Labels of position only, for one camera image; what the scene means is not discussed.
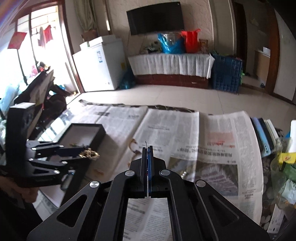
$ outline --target tiled floor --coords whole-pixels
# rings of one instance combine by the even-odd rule
[[[252,85],[252,86],[255,86],[255,87],[260,87],[260,81],[257,80],[255,77],[250,77],[250,76],[243,76],[242,77],[242,82],[244,84],[248,84],[248,85]]]
[[[244,110],[251,117],[271,119],[274,126],[281,128],[284,133],[290,130],[291,120],[296,119],[295,105],[243,87],[240,88],[239,94],[231,94],[177,86],[137,85],[129,90],[84,93],[74,101],[80,99],[106,104],[161,104],[214,115]]]

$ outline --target blue plastic crate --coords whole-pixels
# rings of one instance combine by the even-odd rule
[[[242,60],[229,56],[213,55],[213,73],[239,77],[242,71]]]
[[[241,77],[213,73],[213,89],[237,93],[240,86]]]

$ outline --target human hand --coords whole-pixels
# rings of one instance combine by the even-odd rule
[[[13,190],[19,193],[25,202],[33,203],[36,201],[39,188],[21,188],[11,178],[0,176],[0,189],[10,197],[15,197]]]

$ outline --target hanging clothes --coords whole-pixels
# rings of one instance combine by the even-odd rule
[[[45,37],[45,43],[46,44],[50,40],[53,40],[53,37],[52,37],[52,27],[50,25],[48,25],[47,28],[44,30],[44,37]]]
[[[38,46],[45,48],[45,45],[47,42],[45,40],[45,34],[44,34],[44,30],[42,27],[40,27],[39,35],[40,35],[40,38],[38,39]]]

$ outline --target newspaper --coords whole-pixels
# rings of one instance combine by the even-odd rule
[[[96,123],[104,126],[106,136],[98,149],[99,160],[93,161],[86,173],[87,181],[107,182],[111,180],[110,175],[145,116],[147,109],[148,107],[110,107],[100,116]]]
[[[260,223],[261,155],[245,112],[206,115],[147,107],[101,107],[87,107],[74,119],[84,122],[87,114],[97,115],[96,123],[106,130],[98,150],[100,159],[91,163],[83,185],[114,179],[129,169],[132,160],[141,158],[146,144],[152,145],[154,156],[163,159],[168,169],[189,181],[204,179]],[[171,241],[167,199],[129,199],[123,240]]]
[[[232,204],[260,223],[263,170],[249,116],[245,112],[206,115],[149,109],[134,137],[184,179],[204,179]],[[127,149],[113,178],[128,168]],[[172,240],[166,199],[130,199],[123,240]]]
[[[72,119],[72,123],[88,123],[93,124],[98,121],[98,119],[104,115],[107,109],[110,108],[109,106],[101,106],[101,105],[87,105],[82,109],[82,112],[76,114]]]

